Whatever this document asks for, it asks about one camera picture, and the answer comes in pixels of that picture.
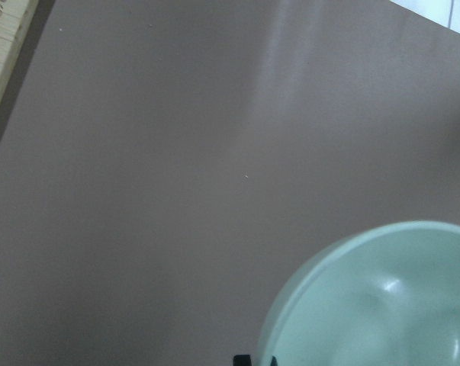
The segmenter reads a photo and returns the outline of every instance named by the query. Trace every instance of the gray table surface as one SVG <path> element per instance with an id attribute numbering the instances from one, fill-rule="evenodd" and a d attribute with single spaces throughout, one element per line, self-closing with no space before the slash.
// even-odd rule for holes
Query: gray table surface
<path id="1" fill-rule="evenodd" d="M 56 0 L 30 52 L 0 365 L 229 365 L 318 250 L 460 224 L 460 35 L 386 0 Z"/>

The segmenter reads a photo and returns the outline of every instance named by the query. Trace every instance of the black object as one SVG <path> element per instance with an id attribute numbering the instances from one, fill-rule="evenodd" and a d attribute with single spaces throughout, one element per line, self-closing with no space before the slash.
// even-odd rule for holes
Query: black object
<path id="1" fill-rule="evenodd" d="M 233 357 L 233 366 L 252 366 L 252 359 L 250 355 L 236 355 Z M 275 357 L 272 357 L 270 366 L 278 366 Z"/>

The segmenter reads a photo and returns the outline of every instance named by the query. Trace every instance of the wooden block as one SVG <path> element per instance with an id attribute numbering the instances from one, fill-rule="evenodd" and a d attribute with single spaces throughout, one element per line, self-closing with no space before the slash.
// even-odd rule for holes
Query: wooden block
<path id="1" fill-rule="evenodd" d="M 38 0 L 0 0 L 0 102 Z"/>

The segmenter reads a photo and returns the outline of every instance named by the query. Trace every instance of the light green bowl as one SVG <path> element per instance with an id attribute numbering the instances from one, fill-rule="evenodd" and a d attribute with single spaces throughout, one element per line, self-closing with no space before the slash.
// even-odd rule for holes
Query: light green bowl
<path id="1" fill-rule="evenodd" d="M 460 365 L 460 226 L 410 222 L 304 264 L 267 315 L 256 364 Z"/>

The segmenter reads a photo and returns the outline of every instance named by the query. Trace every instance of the wire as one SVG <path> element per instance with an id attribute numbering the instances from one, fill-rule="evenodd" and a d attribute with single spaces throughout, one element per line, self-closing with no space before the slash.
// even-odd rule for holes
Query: wire
<path id="1" fill-rule="evenodd" d="M 449 15 L 449 29 L 452 29 L 452 15 L 453 15 L 453 5 L 455 4 L 455 0 L 450 2 L 450 15 Z"/>

